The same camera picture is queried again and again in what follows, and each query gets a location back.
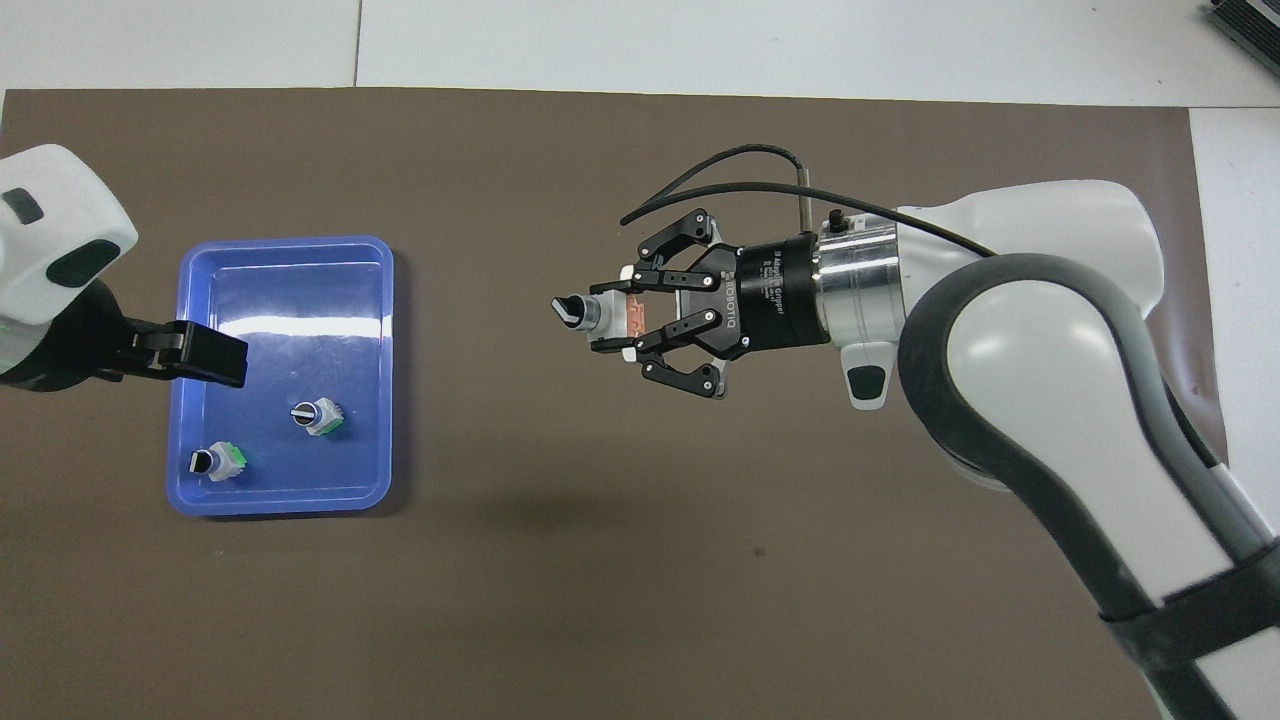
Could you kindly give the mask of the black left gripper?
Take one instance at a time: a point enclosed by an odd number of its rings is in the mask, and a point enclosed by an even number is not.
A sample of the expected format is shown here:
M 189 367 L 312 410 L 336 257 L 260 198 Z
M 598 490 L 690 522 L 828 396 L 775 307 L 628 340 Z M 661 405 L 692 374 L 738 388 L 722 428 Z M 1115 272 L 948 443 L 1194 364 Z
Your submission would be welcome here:
M 1 384 L 49 393 L 92 377 L 197 380 L 239 389 L 248 343 L 191 320 L 128 322 L 104 281 L 93 281 L 54 319 L 44 338 Z

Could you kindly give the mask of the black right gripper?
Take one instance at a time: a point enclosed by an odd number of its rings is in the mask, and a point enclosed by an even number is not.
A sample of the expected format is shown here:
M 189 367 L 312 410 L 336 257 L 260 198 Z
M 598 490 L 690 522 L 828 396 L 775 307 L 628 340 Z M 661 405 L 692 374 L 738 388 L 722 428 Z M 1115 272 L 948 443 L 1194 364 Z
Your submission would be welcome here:
M 695 209 L 640 242 L 620 279 L 623 293 L 691 291 L 691 315 L 649 331 L 643 306 L 618 306 L 590 350 L 620 355 L 649 382 L 723 398 L 726 360 L 829 341 L 817 306 L 815 247 L 814 233 L 735 247 L 709 211 Z M 668 352 L 691 345 L 719 359 L 690 372 L 667 363 Z

